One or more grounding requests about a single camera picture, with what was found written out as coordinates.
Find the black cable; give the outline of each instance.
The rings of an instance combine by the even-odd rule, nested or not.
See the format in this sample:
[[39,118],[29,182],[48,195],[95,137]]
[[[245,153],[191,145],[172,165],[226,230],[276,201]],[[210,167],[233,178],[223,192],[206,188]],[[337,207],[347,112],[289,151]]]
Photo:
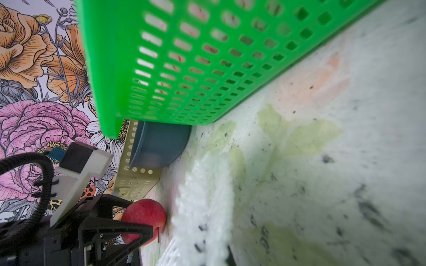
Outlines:
[[41,169],[43,175],[41,199],[31,217],[26,219],[22,226],[13,235],[0,239],[0,250],[13,248],[25,240],[26,236],[32,233],[34,227],[37,226],[41,218],[44,216],[44,212],[46,211],[47,205],[50,201],[52,179],[55,173],[53,172],[52,162],[46,155],[38,152],[28,152],[1,159],[0,175],[28,163],[36,163]]

